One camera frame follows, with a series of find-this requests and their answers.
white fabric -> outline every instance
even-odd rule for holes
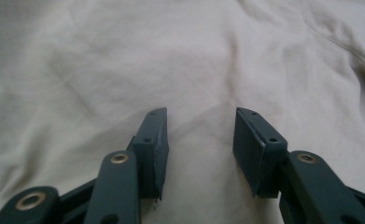
[[[143,223],[282,223],[232,155],[237,106],[365,192],[365,0],[0,0],[0,208],[91,180],[162,106]]]

small hole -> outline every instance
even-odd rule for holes
[[[304,159],[305,161],[313,161],[313,158],[307,155],[303,155],[302,159]]]
[[[125,156],[116,156],[115,157],[115,161],[122,161],[124,160],[126,157]]]
[[[118,224],[119,217],[116,214],[110,214],[101,219],[101,224]]]
[[[351,216],[342,216],[340,219],[346,224],[360,224],[360,221]]]
[[[41,191],[32,192],[25,195],[16,203],[17,210],[25,211],[37,207],[46,199],[46,194]]]
[[[30,196],[26,198],[24,201],[22,201],[22,205],[31,205],[36,203],[39,200],[39,197],[37,195]]]
[[[299,154],[298,159],[299,159],[299,161],[303,161],[306,163],[311,163],[311,164],[316,163],[316,157],[311,156],[309,154],[305,154],[305,153]]]
[[[124,163],[129,159],[129,156],[126,154],[119,154],[116,156],[113,156],[110,161],[112,163],[118,164],[118,163]]]

